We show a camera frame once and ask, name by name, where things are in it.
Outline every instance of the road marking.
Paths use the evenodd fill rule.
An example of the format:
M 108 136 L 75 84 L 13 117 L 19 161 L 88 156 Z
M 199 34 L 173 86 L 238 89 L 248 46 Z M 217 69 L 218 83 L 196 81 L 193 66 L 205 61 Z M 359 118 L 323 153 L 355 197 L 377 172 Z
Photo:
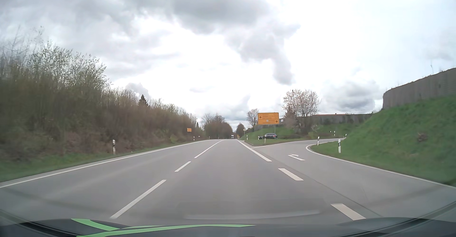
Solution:
M 305 147 L 305 149 L 308 150 L 309 152 L 312 152 L 312 153 L 315 153 L 315 154 L 318 154 L 318 155 L 321 155 L 321 156 L 325 156 L 325 157 L 328 157 L 328 158 L 334 158 L 334 157 L 331 157 L 331 156 L 328 156 L 328 155 L 324 155 L 324 154 L 320 154 L 320 153 L 318 153 L 318 152 L 312 151 L 311 149 L 309 149 L 309 147 L 311 147 L 312 145 L 315 145 L 315 144 L 307 145 L 307 146 Z M 418 178 L 418 177 L 411 176 L 411 175 L 401 174 L 401 173 L 389 171 L 389 170 L 386 170 L 386 169 L 379 169 L 379 168 L 376 168 L 376 167 L 372 167 L 372 166 L 368 166 L 368 165 L 356 163 L 356 162 L 349 161 L 349 160 L 345 160 L 345 159 L 341 159 L 341 158 L 334 158 L 334 159 L 337 159 L 337 160 L 340 160 L 340 161 L 345 161 L 345 162 L 348 162 L 348 163 L 351 163 L 351 164 L 356 164 L 356 165 L 368 167 L 368 168 L 371 168 L 371 169 L 378 169 L 378 170 L 385 171 L 385 172 L 392 173 L 392 174 L 398 174 L 398 175 L 410 177 L 410 178 L 417 179 L 417 180 L 421 180 L 421 181 L 425 181 L 425 182 L 428 182 L 428 183 L 438 184 L 438 185 L 445 186 L 445 187 L 456 188 L 456 187 L 451 186 L 451 185 L 441 184 L 441 183 L 438 183 L 438 182 L 433 182 L 433 181 L 430 181 L 430 180 Z
M 209 147 L 209 148 L 207 148 L 207 149 L 205 149 L 204 152 L 206 152 L 208 149 L 214 147 L 214 145 L 211 146 L 211 147 Z M 196 157 L 194 157 L 194 158 L 198 158 L 198 157 L 201 156 L 201 154 L 203 154 L 204 152 L 201 152 L 200 154 L 198 154 L 198 155 L 197 155 Z
M 112 162 L 112 161 L 117 161 L 117 160 L 121 160 L 121 159 L 125 159 L 125 158 L 132 158 L 132 157 L 136 157 L 136 156 L 140 156 L 140 155 L 149 154 L 149 153 L 152 153 L 152 152 L 159 152 L 159 151 L 163 151 L 163 150 L 167 150 L 167 149 L 171 149 L 171 148 L 176 148 L 176 147 L 180 147 L 180 146 L 184 146 L 184 145 L 189 145 L 189 144 L 193 144 L 193 143 L 196 143 L 196 142 L 184 143 L 184 144 L 181 144 L 181 145 L 166 147 L 166 148 L 163 148 L 163 149 L 158 149 L 158 150 L 149 151 L 149 152 L 140 152 L 138 154 L 128 155 L 128 156 L 116 158 L 116 159 L 113 159 L 113 160 L 103 161 L 103 162 L 100 162 L 100 163 L 91 164 L 91 165 L 79 167 L 79 168 L 76 168 L 76 169 L 69 169 L 69 170 L 65 170 L 65 171 L 61 171 L 61 172 L 56 172 L 56 173 L 53 173 L 53 174 L 47 174 L 47 175 L 43 175 L 43 176 L 39 176 L 39 177 L 35 177 L 35 178 L 23 180 L 23 181 L 11 183 L 11 184 L 2 185 L 2 186 L 0 186 L 0 188 L 9 187 L 9 186 L 12 186 L 12 185 L 15 185 L 15 184 L 21 184 L 21 183 L 25 183 L 25 182 L 30 182 L 30 181 L 33 181 L 33 180 L 37 180 L 37 179 L 41 179 L 41 178 L 45 178 L 45 177 L 49 177 L 49 176 L 53 176 L 53 175 L 63 174 L 63 173 L 71 172 L 71 171 L 78 170 L 78 169 L 85 169 L 85 168 L 89 168 L 89 167 L 93 167 L 93 166 L 97 166 L 97 165 L 101 165 L 101 164 L 105 164 L 105 163 L 109 163 L 109 162 Z
M 140 200 L 142 200 L 145 196 L 147 196 L 147 194 L 151 193 L 153 190 L 158 188 L 158 186 L 160 186 L 164 182 L 166 182 L 165 179 L 163 179 L 162 181 L 158 182 L 156 185 L 152 186 L 152 188 L 148 189 L 147 191 L 145 191 L 145 193 L 141 194 L 138 198 L 134 199 L 132 202 L 130 202 L 125 207 L 123 207 L 121 210 L 117 211 L 117 213 L 112 215 L 111 218 L 112 219 L 116 219 L 116 218 L 120 217 L 120 215 L 125 213 L 125 211 L 129 210 L 132 206 L 134 206 L 136 203 L 138 203 Z
M 292 172 L 290 172 L 290 171 L 288 171 L 286 169 L 279 169 L 279 170 L 284 172 L 286 175 L 288 175 L 289 177 L 293 178 L 296 181 L 304 181 L 301 177 L 293 174 Z
M 297 159 L 297 160 L 301 160 L 301 161 L 304 161 L 304 160 L 305 160 L 305 159 L 302 159 L 302 158 L 298 158 L 298 155 L 296 155 L 296 154 L 290 154 L 290 155 L 288 155 L 288 156 L 289 156 L 289 157 L 292 157 L 292 158 L 295 158 L 295 159 Z
M 257 154 L 260 158 L 264 159 L 265 161 L 267 162 L 272 162 L 272 160 L 266 158 L 265 156 L 259 154 L 257 151 L 254 151 L 252 148 L 250 148 L 249 146 L 243 144 L 241 141 L 239 141 L 240 144 L 242 144 L 243 146 L 245 146 L 246 148 L 248 148 L 250 151 L 252 151 L 253 153 Z
M 181 169 L 183 169 L 186 165 L 190 164 L 191 161 L 183 164 L 180 168 L 178 168 L 175 172 L 179 172 Z
M 361 216 L 356 211 L 352 210 L 351 208 L 345 206 L 342 203 L 331 204 L 331 206 L 335 207 L 337 210 L 344 213 L 345 216 L 350 217 L 352 220 L 366 219 L 365 217 Z
M 320 139 L 320 140 L 333 140 L 334 138 L 328 138 L 328 139 Z M 302 140 L 302 141 L 316 141 L 317 139 L 312 139 L 312 140 Z M 300 141 L 287 141 L 287 142 L 281 142 L 281 143 L 276 143 L 276 144 L 270 144 L 270 145 L 263 145 L 263 146 L 255 146 L 253 147 L 252 149 L 256 149 L 256 148 L 263 148 L 263 147 L 269 147 L 269 146 L 274 146 L 274 145 L 280 145 L 280 144 L 287 144 L 287 143 L 293 143 L 293 142 L 300 142 Z

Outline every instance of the grass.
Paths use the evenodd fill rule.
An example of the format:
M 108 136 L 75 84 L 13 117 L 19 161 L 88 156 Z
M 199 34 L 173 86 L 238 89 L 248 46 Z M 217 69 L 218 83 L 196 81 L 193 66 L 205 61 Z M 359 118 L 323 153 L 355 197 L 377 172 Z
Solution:
M 349 134 L 353 129 L 355 129 L 358 125 L 356 124 L 333 124 L 333 125 L 319 125 L 317 126 L 316 131 L 310 132 L 308 135 L 302 136 L 301 138 L 296 139 L 281 139 L 281 136 L 284 135 L 292 135 L 294 134 L 293 129 L 286 128 L 286 127 L 276 127 L 275 132 L 279 139 L 266 139 L 266 143 L 264 140 L 258 140 L 258 136 L 263 136 L 266 133 L 274 133 L 273 127 L 263 128 L 255 132 L 246 133 L 240 140 L 246 141 L 246 136 L 249 136 L 247 143 L 254 145 L 254 146 L 262 146 L 262 145 L 270 145 L 282 142 L 289 142 L 289 141 L 304 141 L 304 140 L 313 140 L 317 137 L 320 139 L 328 139 L 328 138 L 338 138 L 338 137 L 345 137 L 345 134 Z
M 10 161 L 0 161 L 0 183 L 13 179 L 18 179 L 26 176 L 46 173 L 54 170 L 70 168 L 82 164 L 92 163 L 100 160 L 117 158 L 127 156 L 140 152 L 147 152 L 151 150 L 161 149 L 174 145 L 184 144 L 189 142 L 181 143 L 167 143 L 157 147 L 144 148 L 138 151 L 121 154 L 107 154 L 107 153 L 71 153 L 65 156 L 61 155 L 47 155 L 42 158 L 33 159 L 27 163 L 13 163 Z
M 374 114 L 342 141 L 312 150 L 381 169 L 456 186 L 456 96 Z M 428 136 L 418 141 L 418 133 Z

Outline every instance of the car hood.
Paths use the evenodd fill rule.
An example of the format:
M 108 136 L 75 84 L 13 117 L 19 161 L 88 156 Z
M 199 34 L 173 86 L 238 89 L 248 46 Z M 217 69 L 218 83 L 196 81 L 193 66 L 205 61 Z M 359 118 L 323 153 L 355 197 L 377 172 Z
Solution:
M 337 225 L 147 225 L 126 226 L 89 219 L 56 219 L 9 224 L 0 227 L 0 236 L 58 237 L 341 237 L 341 236 L 451 236 L 456 223 L 403 217 L 380 217 Z

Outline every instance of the yellow sign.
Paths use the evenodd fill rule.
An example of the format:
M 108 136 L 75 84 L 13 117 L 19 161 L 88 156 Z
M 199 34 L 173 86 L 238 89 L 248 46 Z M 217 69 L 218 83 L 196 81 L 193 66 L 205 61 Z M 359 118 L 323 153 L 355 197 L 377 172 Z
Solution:
M 258 124 L 259 125 L 278 125 L 279 124 L 279 113 L 278 112 L 258 113 Z

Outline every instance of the green stripe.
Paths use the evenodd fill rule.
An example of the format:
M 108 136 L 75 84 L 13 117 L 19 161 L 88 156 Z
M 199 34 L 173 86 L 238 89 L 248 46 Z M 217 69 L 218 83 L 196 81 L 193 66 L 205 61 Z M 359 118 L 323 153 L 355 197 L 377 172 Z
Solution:
M 89 220 L 89 219 L 72 218 L 71 220 L 76 221 L 76 222 L 81 223 L 81 224 L 85 224 L 85 225 L 90 226 L 90 227 L 94 227 L 94 228 L 98 228 L 98 229 L 101 229 L 101 230 L 105 230 L 105 231 L 118 230 L 118 228 L 106 226 L 106 225 L 103 225 L 103 224 L 100 224 L 100 223 L 96 223 L 96 222 L 93 222 L 92 220 Z
M 146 227 L 161 227 L 162 225 L 158 225 L 158 226 L 138 226 L 138 227 L 125 227 L 125 228 L 122 228 L 122 229 L 131 229 L 131 228 L 146 228 Z
M 182 229 L 182 228 L 191 228 L 191 227 L 251 227 L 253 225 L 187 225 L 187 226 L 173 226 L 173 227 L 156 227 L 156 228 L 142 228 L 142 229 L 131 229 L 131 230 L 120 230 L 113 232 L 100 232 L 89 235 L 81 235 L 78 237 L 107 237 L 115 236 L 122 234 L 132 234 L 132 233 L 142 233 L 142 232 L 155 232 L 155 231 L 164 231 L 172 229 Z

